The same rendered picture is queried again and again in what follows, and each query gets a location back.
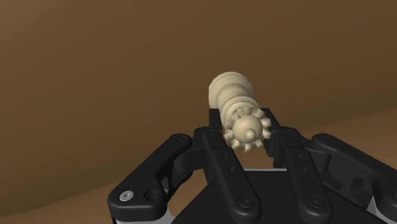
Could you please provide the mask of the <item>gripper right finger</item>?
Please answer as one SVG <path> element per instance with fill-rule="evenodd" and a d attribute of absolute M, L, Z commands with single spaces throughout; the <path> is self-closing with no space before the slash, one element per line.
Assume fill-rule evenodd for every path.
<path fill-rule="evenodd" d="M 397 224 L 397 170 L 329 134 L 310 139 L 279 124 L 271 110 L 265 142 L 285 168 L 305 224 Z"/>

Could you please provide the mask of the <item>cream chess queen piece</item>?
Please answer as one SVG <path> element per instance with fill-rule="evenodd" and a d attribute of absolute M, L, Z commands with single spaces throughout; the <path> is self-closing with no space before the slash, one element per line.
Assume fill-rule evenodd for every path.
<path fill-rule="evenodd" d="M 237 72 L 217 75 L 208 91 L 209 106 L 219 112 L 223 138 L 233 150 L 262 148 L 271 137 L 271 121 L 260 108 L 249 80 Z"/>

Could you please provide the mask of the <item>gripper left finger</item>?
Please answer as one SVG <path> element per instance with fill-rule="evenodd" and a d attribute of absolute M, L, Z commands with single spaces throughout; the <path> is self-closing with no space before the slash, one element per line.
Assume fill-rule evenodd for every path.
<path fill-rule="evenodd" d="M 209 110 L 209 125 L 193 136 L 173 134 L 108 195 L 113 224 L 149 223 L 163 218 L 168 202 L 193 171 L 204 169 L 220 191 L 204 203 L 224 202 L 235 224 L 257 224 L 262 205 L 233 150 L 221 135 L 220 115 Z"/>

